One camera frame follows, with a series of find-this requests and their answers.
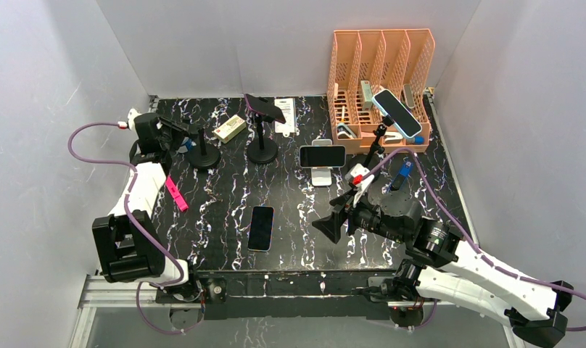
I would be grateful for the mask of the black round-base phone stand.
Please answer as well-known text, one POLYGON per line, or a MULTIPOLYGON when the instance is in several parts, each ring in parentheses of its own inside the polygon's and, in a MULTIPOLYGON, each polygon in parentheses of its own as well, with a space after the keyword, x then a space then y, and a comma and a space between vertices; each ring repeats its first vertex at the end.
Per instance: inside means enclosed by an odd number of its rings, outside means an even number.
POLYGON ((198 130, 198 145, 193 146, 187 154, 190 165, 198 170, 214 169, 221 159, 221 152, 218 147, 209 144, 205 139, 205 130, 198 130))

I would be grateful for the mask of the white-edged black smartphone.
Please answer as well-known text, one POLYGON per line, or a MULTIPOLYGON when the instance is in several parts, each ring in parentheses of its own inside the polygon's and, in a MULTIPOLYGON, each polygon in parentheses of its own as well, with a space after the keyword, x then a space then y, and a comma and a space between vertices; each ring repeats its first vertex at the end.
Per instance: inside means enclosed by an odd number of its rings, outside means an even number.
POLYGON ((253 252, 268 252, 272 242, 274 209, 256 206, 252 209, 247 248, 253 252))

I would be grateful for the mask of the light blue phone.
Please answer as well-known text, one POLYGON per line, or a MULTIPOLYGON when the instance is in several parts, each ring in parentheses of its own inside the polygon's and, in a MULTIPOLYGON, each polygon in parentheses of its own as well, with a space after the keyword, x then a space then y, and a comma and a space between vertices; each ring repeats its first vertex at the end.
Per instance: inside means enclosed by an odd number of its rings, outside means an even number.
POLYGON ((412 112, 388 89, 382 89, 372 96, 374 106, 388 117, 398 132, 406 139, 419 135, 422 126, 412 112))

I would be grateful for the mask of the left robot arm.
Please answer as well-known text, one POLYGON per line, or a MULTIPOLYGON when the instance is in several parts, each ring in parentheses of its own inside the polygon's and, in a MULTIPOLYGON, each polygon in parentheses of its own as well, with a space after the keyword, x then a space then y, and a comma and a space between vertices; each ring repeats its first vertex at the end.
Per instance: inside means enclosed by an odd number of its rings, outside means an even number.
POLYGON ((128 182, 109 214, 92 224, 103 275, 110 283, 174 286, 183 301, 193 302, 202 293, 202 282, 189 275, 186 261, 164 248, 152 222, 171 169, 173 146, 183 140, 184 126, 155 112, 131 115, 127 125, 137 134, 128 182))

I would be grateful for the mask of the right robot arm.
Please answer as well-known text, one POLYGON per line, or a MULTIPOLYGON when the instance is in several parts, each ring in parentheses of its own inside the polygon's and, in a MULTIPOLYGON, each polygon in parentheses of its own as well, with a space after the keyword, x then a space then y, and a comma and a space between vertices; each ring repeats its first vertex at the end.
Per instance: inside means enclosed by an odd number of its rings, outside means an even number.
POLYGON ((343 225, 349 235, 362 229, 403 244, 407 258, 393 278, 371 277, 353 294, 374 302, 450 302, 496 320, 537 347, 554 347, 565 337, 569 284, 524 281, 520 272, 475 251, 460 231, 425 216, 420 203, 396 191, 377 205, 366 195, 354 199, 354 191, 332 199, 330 215, 313 221, 313 227, 335 244, 343 225))

